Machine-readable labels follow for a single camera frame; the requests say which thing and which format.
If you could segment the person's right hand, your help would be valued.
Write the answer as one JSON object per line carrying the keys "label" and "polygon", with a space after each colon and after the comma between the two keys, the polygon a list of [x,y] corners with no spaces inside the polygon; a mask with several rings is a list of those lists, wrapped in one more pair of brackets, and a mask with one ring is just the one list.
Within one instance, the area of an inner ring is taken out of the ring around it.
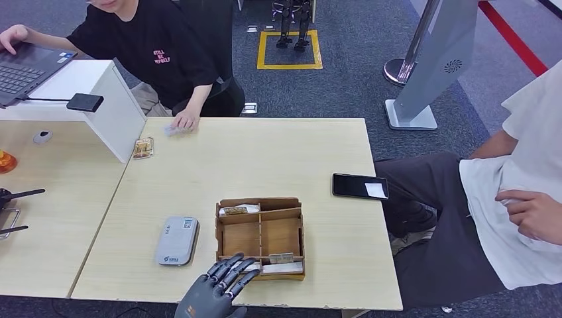
{"label": "person's right hand", "polygon": [[24,25],[13,25],[1,33],[1,49],[16,55],[17,51],[13,43],[24,41],[28,36],[28,30]]}

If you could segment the person's left hand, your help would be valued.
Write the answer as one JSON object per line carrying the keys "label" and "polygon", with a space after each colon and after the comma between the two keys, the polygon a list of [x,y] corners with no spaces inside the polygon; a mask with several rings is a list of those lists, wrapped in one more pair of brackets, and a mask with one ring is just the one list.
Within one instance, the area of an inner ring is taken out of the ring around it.
{"label": "person's left hand", "polygon": [[561,245],[561,203],[542,192],[506,190],[496,201],[508,201],[509,220],[524,236]]}
{"label": "person's left hand", "polygon": [[199,126],[200,113],[201,109],[198,107],[186,107],[174,117],[171,127],[173,129],[194,131]]}

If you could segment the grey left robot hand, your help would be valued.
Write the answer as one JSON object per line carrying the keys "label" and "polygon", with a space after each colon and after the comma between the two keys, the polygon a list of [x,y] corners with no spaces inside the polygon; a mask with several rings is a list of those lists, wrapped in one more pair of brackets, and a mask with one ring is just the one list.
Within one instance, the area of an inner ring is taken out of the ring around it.
{"label": "grey left robot hand", "polygon": [[246,307],[233,309],[233,300],[256,276],[259,269],[244,271],[256,258],[243,258],[242,252],[216,262],[198,277],[179,302],[175,317],[245,317]]}

